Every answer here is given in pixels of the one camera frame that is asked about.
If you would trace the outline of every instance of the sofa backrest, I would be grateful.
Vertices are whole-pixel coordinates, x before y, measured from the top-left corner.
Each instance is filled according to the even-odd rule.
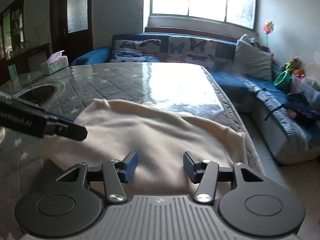
[[[173,33],[135,33],[135,34],[116,34],[112,37],[112,47],[116,40],[129,40],[129,41],[143,41],[143,40],[151,40],[157,39],[161,40],[160,53],[168,53],[169,46],[169,37],[178,36]],[[223,41],[218,39],[210,39],[201,36],[191,36],[191,35],[181,35],[184,37],[190,38],[204,38],[207,40],[217,41],[217,49],[215,53],[215,57],[231,60],[233,61],[235,58],[236,51],[236,43],[230,41]]]

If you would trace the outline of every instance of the frosted glass panel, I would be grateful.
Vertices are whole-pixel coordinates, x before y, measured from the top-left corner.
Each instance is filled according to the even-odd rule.
[[[67,0],[68,33],[88,29],[88,0]]]

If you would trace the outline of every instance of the wall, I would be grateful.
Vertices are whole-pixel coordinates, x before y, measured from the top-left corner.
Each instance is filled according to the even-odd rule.
[[[258,4],[260,38],[262,26],[273,19],[269,47],[278,64],[298,56],[306,75],[320,82],[320,0],[260,0]]]
[[[143,0],[92,0],[94,48],[110,46],[113,34],[143,32]]]
[[[171,17],[171,16],[150,16],[149,27],[168,27],[183,28],[189,30],[197,30],[220,34],[232,38],[239,39],[243,34],[247,33],[250,38],[257,37],[256,33],[238,26],[228,25],[224,23],[212,22],[208,20]]]
[[[0,12],[13,1],[0,0]],[[24,33],[30,48],[51,43],[49,4],[50,0],[24,0]]]

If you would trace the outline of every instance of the sofa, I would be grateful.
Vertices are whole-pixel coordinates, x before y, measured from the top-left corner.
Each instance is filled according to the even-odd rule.
[[[239,45],[246,46],[252,53],[257,52],[256,48],[250,48],[243,42],[238,41]],[[245,73],[236,74],[235,55],[239,56],[236,49],[237,43],[206,37],[177,36],[171,33],[118,34],[112,38],[112,47],[89,52],[71,65],[127,61],[186,62],[202,65],[225,91],[237,111],[251,114],[279,163],[292,164],[316,159],[320,155],[320,121],[312,127],[303,127],[291,120],[284,109],[272,113],[265,121],[268,113],[286,100],[286,93],[277,90],[273,85],[274,79],[280,73],[280,67],[271,65],[268,70],[264,63],[258,62],[263,65],[263,70],[255,72],[258,78]]]

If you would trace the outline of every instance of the wooden sideboard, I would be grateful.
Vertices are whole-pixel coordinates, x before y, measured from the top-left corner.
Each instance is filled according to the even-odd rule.
[[[28,59],[38,53],[45,52],[47,59],[50,56],[49,43],[30,49],[13,58],[0,61],[0,85],[10,79],[8,66],[15,64],[18,75],[30,72]]]

